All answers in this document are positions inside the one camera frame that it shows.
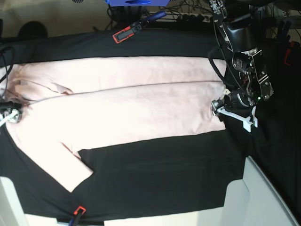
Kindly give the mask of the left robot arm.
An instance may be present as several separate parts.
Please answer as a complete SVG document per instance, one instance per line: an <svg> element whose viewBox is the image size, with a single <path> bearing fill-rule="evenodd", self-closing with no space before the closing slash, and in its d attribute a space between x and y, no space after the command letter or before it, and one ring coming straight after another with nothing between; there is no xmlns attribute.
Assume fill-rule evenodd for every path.
<svg viewBox="0 0 301 226"><path fill-rule="evenodd" d="M242 122L243 128L251 132L258 127L256 106L268 101L274 94L263 51L259 48L260 34L254 26L254 9L250 0L211 0L214 33L220 34L225 47L233 56L226 61L234 80L231 84L217 69L213 53L223 52L221 43L208 53L208 59L224 83L222 95L211 102L213 115L228 116Z"/></svg>

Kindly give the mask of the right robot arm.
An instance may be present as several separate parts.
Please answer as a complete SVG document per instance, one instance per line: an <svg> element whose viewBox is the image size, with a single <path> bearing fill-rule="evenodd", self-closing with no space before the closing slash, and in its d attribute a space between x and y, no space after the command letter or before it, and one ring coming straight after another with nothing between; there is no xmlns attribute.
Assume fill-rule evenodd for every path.
<svg viewBox="0 0 301 226"><path fill-rule="evenodd" d="M5 59L5 53L11 51L11 61L8 64ZM18 123L23 114L23 105L16 101L6 101L5 94L8 90L8 77L12 71L15 61L15 49L13 47L4 47L0 50L0 58L4 64L4 75L0 82L5 82L4 90L0 92L0 126L4 126L7 122Z"/></svg>

